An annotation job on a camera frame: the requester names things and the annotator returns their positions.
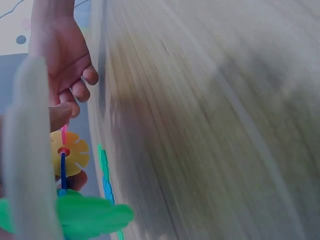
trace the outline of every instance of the wooden surface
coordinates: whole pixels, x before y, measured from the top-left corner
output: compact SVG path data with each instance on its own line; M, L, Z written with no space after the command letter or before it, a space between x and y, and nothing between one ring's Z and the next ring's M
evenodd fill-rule
M320 239L320 1L95 0L88 45L125 239Z

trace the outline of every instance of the child's hand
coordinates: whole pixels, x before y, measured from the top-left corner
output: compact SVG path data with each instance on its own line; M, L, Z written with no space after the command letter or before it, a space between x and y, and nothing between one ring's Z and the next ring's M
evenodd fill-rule
M94 85L98 73L92 66L85 38L73 15L36 18L31 24L29 55L46 59L50 104L69 102L72 117L76 117L80 108L75 98L86 102L90 97L81 76Z

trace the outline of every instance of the green toy piece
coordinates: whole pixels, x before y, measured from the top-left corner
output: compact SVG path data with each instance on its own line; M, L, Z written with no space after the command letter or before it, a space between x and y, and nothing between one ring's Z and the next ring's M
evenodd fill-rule
M63 234L71 240L117 232L134 219L134 213L127 205L112 205L109 200L81 196L70 189L66 196L57 198L56 212ZM10 233L15 232L6 198L0 200L0 227Z
M109 168L108 168L108 157L107 152L104 150L101 146L101 144L98 145L98 154L99 154L99 163L100 163L100 169L103 172L103 176L105 179L109 182Z

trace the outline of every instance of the plastic building toy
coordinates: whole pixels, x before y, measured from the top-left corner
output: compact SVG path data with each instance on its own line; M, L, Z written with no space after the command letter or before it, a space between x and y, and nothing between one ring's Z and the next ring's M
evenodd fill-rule
M111 186L107 199L68 189L67 176L79 173L78 165L88 164L89 149L66 127L52 133L50 143L45 61L28 57L13 89L13 104L3 127L6 198L0 199L0 226L16 233L18 240L87 240L113 232L123 239L121 229L134 213L127 205L114 204ZM104 173L109 176L105 163L101 166L107 167ZM56 189L54 173L61 176L60 189Z

